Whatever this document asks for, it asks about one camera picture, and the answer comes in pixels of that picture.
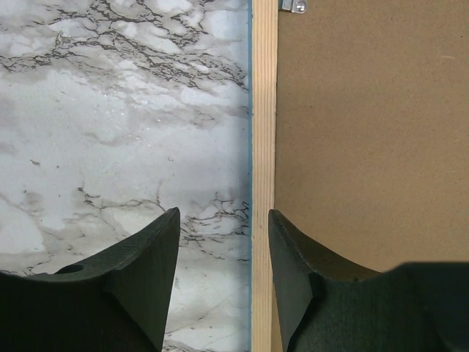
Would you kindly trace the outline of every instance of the white marble texture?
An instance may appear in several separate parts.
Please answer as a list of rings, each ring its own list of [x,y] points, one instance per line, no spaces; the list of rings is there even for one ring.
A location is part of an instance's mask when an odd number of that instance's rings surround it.
[[[246,351],[247,0],[0,0],[0,269],[182,213],[165,351]]]

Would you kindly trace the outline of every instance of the brown fiberboard panel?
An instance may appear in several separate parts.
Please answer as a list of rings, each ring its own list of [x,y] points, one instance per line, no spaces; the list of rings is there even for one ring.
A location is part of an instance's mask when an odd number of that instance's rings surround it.
[[[466,0],[282,12],[276,208],[375,270],[469,260],[468,19]]]

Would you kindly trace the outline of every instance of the metal clip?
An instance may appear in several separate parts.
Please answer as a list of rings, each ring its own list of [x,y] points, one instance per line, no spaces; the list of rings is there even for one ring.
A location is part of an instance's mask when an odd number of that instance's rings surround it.
[[[306,0],[281,0],[281,9],[301,14],[308,9],[308,3]]]

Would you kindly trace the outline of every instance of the wooden edge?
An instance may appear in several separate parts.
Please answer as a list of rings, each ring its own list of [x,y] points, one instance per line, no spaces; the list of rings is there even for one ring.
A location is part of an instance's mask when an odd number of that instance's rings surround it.
[[[278,0],[252,0],[252,16],[251,351],[271,352],[273,280],[267,230],[275,184]]]

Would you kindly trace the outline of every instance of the blue edge trim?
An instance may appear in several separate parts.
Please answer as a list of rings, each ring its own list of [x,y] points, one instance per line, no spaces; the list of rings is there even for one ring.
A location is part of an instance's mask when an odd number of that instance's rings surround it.
[[[251,280],[249,280],[249,324],[248,324],[248,336],[249,336],[249,347],[250,351],[252,351],[252,213],[253,213],[253,199],[252,199],[252,119],[253,111],[252,111],[252,1],[248,0],[248,91],[249,91],[249,238],[251,239],[251,245],[249,246],[249,272]]]

